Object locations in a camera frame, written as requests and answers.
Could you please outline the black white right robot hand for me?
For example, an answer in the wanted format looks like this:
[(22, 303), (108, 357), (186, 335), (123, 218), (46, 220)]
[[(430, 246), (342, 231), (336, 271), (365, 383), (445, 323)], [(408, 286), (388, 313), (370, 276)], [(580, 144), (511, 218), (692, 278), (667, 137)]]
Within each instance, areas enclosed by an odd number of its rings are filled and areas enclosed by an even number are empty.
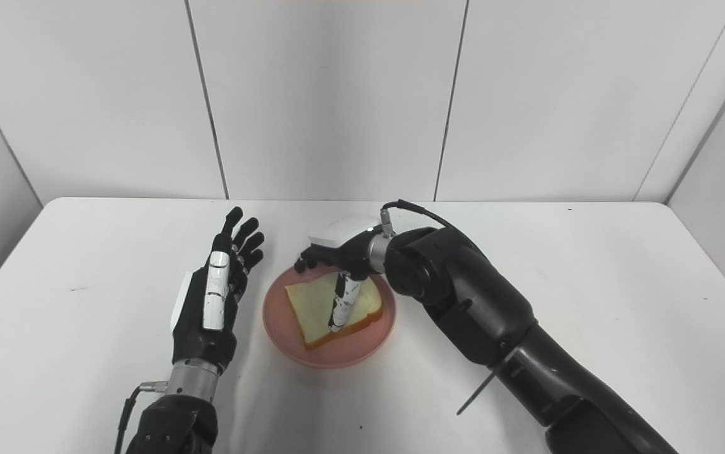
[(328, 319), (331, 332), (340, 332), (348, 324), (363, 282), (377, 273), (368, 250), (380, 233), (382, 227), (376, 219), (346, 216), (308, 235), (310, 244), (294, 262), (294, 270), (299, 274), (319, 264), (337, 268)]

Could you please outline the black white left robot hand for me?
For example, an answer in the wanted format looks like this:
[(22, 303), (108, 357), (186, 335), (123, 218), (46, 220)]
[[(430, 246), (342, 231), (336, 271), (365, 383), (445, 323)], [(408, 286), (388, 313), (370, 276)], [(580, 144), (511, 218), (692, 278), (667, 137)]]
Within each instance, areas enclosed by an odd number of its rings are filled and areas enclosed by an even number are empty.
[(245, 218), (235, 206), (214, 236), (202, 267), (190, 276), (172, 330), (172, 361), (200, 359), (224, 373), (236, 350), (233, 333), (238, 305), (250, 271), (264, 258), (258, 218)]

